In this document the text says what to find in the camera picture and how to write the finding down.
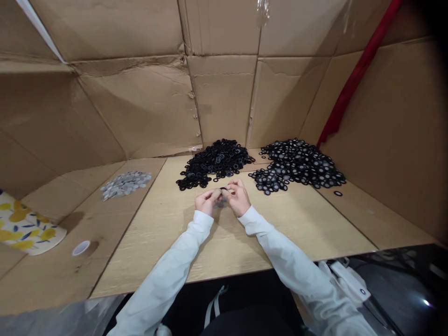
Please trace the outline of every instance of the pile of mesh filter discs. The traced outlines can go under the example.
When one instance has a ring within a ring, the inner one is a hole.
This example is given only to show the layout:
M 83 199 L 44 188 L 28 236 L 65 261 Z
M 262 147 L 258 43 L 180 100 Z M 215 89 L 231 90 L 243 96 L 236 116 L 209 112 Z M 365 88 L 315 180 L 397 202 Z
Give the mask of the pile of mesh filter discs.
M 176 183 L 181 191 L 197 186 L 206 188 L 211 181 L 207 174 L 216 174 L 213 181 L 218 182 L 221 178 L 239 174 L 245 164 L 252 162 L 255 159 L 236 140 L 218 140 L 187 162 L 185 170 L 181 172 L 185 177 Z
M 310 184 L 316 189 L 346 183 L 344 174 L 335 168 L 332 159 L 303 140 L 276 141 L 263 147 L 259 154 L 268 155 L 273 162 L 266 170 L 257 170 L 249 176 L 266 195 L 288 190 L 290 182 Z
M 150 180 L 151 173 L 132 171 L 120 174 L 100 189 L 103 191 L 103 201 L 107 201 L 109 198 L 123 197 L 138 188 L 145 188 Z

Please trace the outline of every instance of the red fabric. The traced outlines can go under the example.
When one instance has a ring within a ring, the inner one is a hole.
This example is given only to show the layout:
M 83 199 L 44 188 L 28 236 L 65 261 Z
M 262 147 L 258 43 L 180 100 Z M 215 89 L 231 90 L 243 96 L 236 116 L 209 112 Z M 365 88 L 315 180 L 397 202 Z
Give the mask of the red fabric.
M 387 30 L 391 26 L 393 19 L 397 15 L 397 12 L 401 6 L 401 0 L 392 0 L 391 4 L 386 10 L 381 22 L 379 23 L 377 29 L 372 35 L 369 43 L 364 49 L 361 58 L 359 59 L 356 67 L 351 73 L 349 79 L 345 83 L 344 88 L 339 95 L 339 98 L 336 101 L 335 106 L 333 107 L 333 111 L 331 111 L 330 117 L 323 128 L 322 134 L 317 142 L 317 148 L 320 147 L 322 143 L 324 143 L 327 138 L 336 133 L 339 130 L 339 125 L 341 124 L 342 117 L 344 116 L 345 110 L 350 103 L 350 100 L 355 93 L 361 79 L 364 76 L 364 73 L 369 68 L 370 63 L 372 63 L 375 54 L 381 44 L 381 41 L 386 35 Z

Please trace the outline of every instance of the hand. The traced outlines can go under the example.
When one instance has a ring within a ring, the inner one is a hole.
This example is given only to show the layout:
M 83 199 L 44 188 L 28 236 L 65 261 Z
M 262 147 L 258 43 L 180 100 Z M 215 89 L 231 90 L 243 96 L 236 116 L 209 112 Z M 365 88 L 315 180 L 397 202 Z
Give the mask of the hand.
M 223 195 L 227 197 L 229 205 L 235 215 L 237 215 L 237 217 L 242 217 L 251 207 L 251 201 L 249 200 L 249 195 L 247 194 L 243 181 L 240 179 L 231 180 L 225 188 L 227 190 L 235 191 L 234 194 L 231 194 L 223 190 Z
M 211 217 L 213 206 L 222 199 L 221 189 L 212 189 L 204 192 L 195 199 L 196 210 Z

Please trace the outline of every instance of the pile of black washers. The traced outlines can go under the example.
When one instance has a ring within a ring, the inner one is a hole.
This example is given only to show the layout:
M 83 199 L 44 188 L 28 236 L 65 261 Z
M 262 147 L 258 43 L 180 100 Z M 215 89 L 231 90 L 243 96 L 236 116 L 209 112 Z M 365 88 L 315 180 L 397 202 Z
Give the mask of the pile of black washers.
M 266 195 L 288 190 L 290 182 L 311 184 L 316 189 L 346 183 L 344 174 L 335 168 L 332 159 L 303 140 L 276 141 L 263 147 L 259 154 L 267 154 L 273 162 L 267 170 L 260 169 L 249 176 L 257 182 L 257 189 Z
M 181 172 L 181 175 L 185 176 L 184 179 L 177 180 L 176 183 L 181 191 L 197 186 L 206 188 L 211 181 L 207 174 L 216 174 L 213 181 L 218 182 L 219 179 L 231 177 L 234 173 L 239 174 L 245 164 L 252 162 L 255 162 L 255 159 L 236 140 L 218 140 L 187 162 L 185 171 Z

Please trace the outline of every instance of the white long-sleeve shirt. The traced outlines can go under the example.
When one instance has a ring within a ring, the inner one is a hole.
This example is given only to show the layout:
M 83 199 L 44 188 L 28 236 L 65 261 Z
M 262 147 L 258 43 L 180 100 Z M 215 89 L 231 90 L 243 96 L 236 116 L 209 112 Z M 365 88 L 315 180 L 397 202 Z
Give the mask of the white long-sleeve shirt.
M 375 335 L 351 301 L 285 235 L 254 207 L 239 218 L 248 235 L 256 235 L 280 280 L 297 293 L 314 320 L 318 335 Z M 193 221 L 117 315 L 108 336 L 152 336 L 188 276 L 190 264 L 210 234 L 213 218 L 195 211 Z

